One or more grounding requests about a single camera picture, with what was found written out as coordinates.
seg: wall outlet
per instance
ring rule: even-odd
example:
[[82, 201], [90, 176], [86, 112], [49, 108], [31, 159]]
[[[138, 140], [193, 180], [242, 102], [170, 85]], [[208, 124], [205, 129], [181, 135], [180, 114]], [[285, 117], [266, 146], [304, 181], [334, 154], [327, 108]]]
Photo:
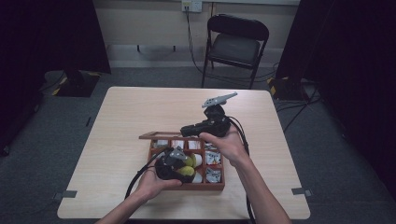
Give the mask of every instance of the wall outlet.
[[181, 1], [181, 11], [202, 12], [202, 1]]
[[182, 0], [181, 11], [192, 11], [192, 1]]

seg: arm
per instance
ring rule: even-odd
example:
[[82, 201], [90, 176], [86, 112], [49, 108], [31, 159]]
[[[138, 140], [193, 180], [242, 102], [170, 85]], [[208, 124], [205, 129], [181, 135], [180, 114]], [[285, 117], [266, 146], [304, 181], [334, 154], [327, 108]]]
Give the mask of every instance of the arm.
[[140, 178], [136, 190], [96, 223], [124, 223], [141, 205], [155, 198], [163, 189], [176, 186], [181, 186], [179, 180], [161, 180], [155, 173], [154, 167], [149, 167]]
[[253, 207], [257, 223], [291, 223], [285, 210], [268, 189], [260, 172], [246, 153], [234, 126], [222, 138], [209, 133], [201, 133], [200, 137], [215, 145], [235, 167]]

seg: gray carpet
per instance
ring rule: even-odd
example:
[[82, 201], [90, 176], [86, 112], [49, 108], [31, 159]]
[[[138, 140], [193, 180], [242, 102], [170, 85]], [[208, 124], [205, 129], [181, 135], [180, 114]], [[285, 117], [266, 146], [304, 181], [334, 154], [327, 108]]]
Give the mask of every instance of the gray carpet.
[[[271, 73], [261, 68], [258, 76]], [[216, 74], [239, 76], [242, 70], [216, 68]], [[46, 74], [49, 85], [61, 72]], [[206, 88], [244, 89], [234, 80], [208, 78]], [[57, 218], [62, 192], [77, 165], [100, 105], [111, 86], [199, 88], [200, 73], [183, 68], [114, 68], [103, 75], [90, 98], [45, 96], [35, 113], [0, 158], [0, 223], [93, 223]], [[256, 90], [267, 90], [256, 82]], [[309, 93], [314, 87], [306, 86]], [[277, 108], [296, 105], [275, 101]], [[286, 127], [300, 107], [278, 112]], [[342, 126], [322, 102], [307, 107], [286, 131], [291, 155], [307, 198], [311, 218], [293, 223], [396, 223], [396, 204], [366, 160], [343, 138]]]

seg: yellow ball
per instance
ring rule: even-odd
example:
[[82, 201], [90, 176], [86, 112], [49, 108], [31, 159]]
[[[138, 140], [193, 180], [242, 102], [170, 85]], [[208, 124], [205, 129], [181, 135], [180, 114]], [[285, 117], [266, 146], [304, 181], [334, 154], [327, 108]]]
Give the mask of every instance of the yellow ball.
[[180, 173], [181, 175], [188, 175], [188, 176], [195, 174], [194, 168], [190, 166], [183, 166], [180, 169], [178, 169], [177, 172]]
[[187, 156], [187, 159], [184, 161], [184, 163], [186, 164], [186, 166], [190, 166], [190, 167], [193, 167], [194, 165], [193, 159], [189, 156]]

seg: wooden box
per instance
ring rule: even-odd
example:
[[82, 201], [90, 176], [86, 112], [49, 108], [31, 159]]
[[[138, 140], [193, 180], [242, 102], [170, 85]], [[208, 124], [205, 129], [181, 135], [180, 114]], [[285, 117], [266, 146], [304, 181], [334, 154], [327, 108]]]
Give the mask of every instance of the wooden box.
[[[148, 161], [155, 153], [160, 152], [165, 147], [180, 146], [183, 152], [190, 156], [192, 153], [199, 154], [202, 157], [202, 164], [197, 166], [195, 171], [202, 176], [202, 183], [185, 183], [181, 187], [173, 188], [177, 190], [223, 190], [225, 186], [223, 156], [219, 155], [219, 162], [210, 160], [212, 152], [219, 153], [219, 151], [210, 144], [206, 144], [202, 138], [198, 137], [183, 137], [180, 133], [175, 132], [151, 132], [139, 136], [139, 139], [150, 140], [148, 149]], [[211, 183], [207, 180], [206, 170], [212, 169], [220, 172], [221, 176], [219, 183]]]

